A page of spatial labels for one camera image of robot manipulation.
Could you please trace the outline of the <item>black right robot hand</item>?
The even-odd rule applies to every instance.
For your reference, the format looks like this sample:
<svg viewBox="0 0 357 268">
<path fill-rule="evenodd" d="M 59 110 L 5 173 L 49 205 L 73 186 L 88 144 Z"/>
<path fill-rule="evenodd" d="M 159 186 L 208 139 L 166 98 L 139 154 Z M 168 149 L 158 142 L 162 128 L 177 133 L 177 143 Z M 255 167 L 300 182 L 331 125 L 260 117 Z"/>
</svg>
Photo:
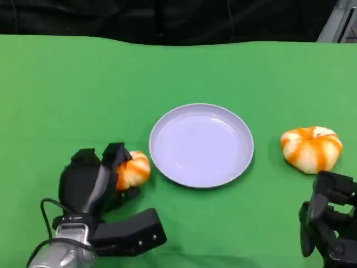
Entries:
<svg viewBox="0 0 357 268">
<path fill-rule="evenodd" d="M 314 249 L 323 267 L 356 267 L 356 182 L 352 177 L 319 171 L 309 201 L 299 211 L 303 257 Z"/>
</svg>

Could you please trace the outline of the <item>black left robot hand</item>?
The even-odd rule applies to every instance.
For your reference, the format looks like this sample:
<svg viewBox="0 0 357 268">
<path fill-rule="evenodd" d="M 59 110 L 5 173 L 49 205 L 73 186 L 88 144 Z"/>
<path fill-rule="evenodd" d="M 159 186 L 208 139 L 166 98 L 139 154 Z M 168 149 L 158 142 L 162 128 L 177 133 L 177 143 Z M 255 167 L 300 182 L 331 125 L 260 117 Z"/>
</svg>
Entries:
<svg viewBox="0 0 357 268">
<path fill-rule="evenodd" d="M 137 186 L 117 188 L 123 182 L 117 168 L 132 157 L 123 142 L 109 143 L 102 158 L 94 148 L 80 149 L 61 173 L 59 201 L 74 214 L 88 214 L 101 218 L 140 194 Z"/>
</svg>

